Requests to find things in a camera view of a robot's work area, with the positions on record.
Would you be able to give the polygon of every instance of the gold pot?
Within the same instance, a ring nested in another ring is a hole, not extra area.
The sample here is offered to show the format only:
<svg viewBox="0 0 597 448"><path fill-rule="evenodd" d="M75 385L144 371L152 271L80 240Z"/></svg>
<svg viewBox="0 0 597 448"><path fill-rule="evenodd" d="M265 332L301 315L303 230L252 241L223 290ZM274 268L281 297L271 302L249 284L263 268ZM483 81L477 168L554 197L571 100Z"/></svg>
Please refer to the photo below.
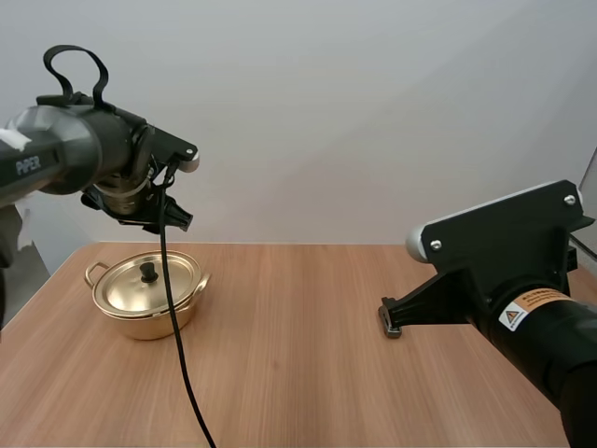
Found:
<svg viewBox="0 0 597 448"><path fill-rule="evenodd" d="M97 282L91 272L103 268ZM192 257L168 251L168 270L178 327L184 327L195 313L200 293L209 274ZM97 261L85 271L93 301L118 331L134 339L152 340L174 332L166 300L161 253L146 252L125 259L112 267Z"/></svg>

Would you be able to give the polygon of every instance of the wood grain surface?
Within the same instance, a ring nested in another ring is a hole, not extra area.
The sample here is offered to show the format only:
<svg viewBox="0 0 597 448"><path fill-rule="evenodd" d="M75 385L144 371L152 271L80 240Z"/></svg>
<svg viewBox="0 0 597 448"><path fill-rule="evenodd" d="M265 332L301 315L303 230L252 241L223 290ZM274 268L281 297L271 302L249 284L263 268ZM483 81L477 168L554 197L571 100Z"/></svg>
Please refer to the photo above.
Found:
<svg viewBox="0 0 597 448"><path fill-rule="evenodd" d="M205 444L174 338L119 335L83 280L93 261L156 248L78 250L2 331L0 444ZM380 298L434 273L401 246L170 248L212 274L182 335L222 447L567 446L558 412L470 326L384 337ZM597 297L582 270L572 287Z"/></svg>

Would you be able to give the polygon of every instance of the warning label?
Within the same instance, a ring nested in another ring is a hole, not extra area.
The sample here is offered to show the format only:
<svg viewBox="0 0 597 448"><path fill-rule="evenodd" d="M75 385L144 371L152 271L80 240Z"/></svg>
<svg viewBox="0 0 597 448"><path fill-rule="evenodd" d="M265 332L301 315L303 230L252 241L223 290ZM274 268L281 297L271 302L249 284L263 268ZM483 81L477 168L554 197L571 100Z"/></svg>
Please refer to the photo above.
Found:
<svg viewBox="0 0 597 448"><path fill-rule="evenodd" d="M551 301L570 301L568 296L563 295L560 291L543 287L540 289L533 289L519 295L512 301L500 314L499 321L506 326L510 331L514 331L519 327L524 318L538 307L550 303Z"/></svg>
<svg viewBox="0 0 597 448"><path fill-rule="evenodd" d="M512 301L500 314L500 322L503 323L509 330L514 331L521 324L524 317L529 314L515 301Z"/></svg>
<svg viewBox="0 0 597 448"><path fill-rule="evenodd" d="M507 311L506 312L507 321L510 322L510 323L514 322L514 319L519 314L520 313L518 311Z"/></svg>

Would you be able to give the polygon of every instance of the metal bolt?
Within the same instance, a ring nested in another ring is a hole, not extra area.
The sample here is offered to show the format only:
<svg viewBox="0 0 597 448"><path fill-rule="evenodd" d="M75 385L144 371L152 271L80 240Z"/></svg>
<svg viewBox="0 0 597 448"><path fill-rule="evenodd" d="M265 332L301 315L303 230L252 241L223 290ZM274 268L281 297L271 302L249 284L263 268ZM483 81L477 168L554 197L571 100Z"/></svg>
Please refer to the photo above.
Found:
<svg viewBox="0 0 597 448"><path fill-rule="evenodd" d="M438 252L438 250L441 249L441 241L439 240L433 240L429 245L434 252Z"/></svg>
<svg viewBox="0 0 597 448"><path fill-rule="evenodd" d="M563 201L566 203L566 205L574 205L576 203L576 196L569 194L563 198Z"/></svg>

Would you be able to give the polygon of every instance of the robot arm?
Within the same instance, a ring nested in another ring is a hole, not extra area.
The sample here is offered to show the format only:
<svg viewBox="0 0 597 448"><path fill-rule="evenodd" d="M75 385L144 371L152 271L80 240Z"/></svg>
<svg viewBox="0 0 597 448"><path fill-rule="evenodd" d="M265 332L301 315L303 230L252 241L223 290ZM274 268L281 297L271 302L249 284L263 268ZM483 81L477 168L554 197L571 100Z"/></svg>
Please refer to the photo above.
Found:
<svg viewBox="0 0 597 448"><path fill-rule="evenodd" d="M68 79L52 67L53 58L64 51L84 51L96 62L100 79L92 97L73 92ZM164 169L194 171L199 166L197 148L106 103L102 93L108 72L92 52L61 45L45 53L44 64L59 80L62 94L39 96L37 105L0 129L0 207L35 190L82 191L81 202L88 207L121 224L158 233L160 186L155 179ZM167 197L166 225L186 231L191 219ZM11 256L2 252L0 264L7 266Z"/></svg>
<svg viewBox="0 0 597 448"><path fill-rule="evenodd" d="M571 231L594 220L568 181L429 222L407 248L437 275L406 297L382 299L388 337L422 324L473 325L562 414L573 447L597 440L597 314L570 299Z"/></svg>

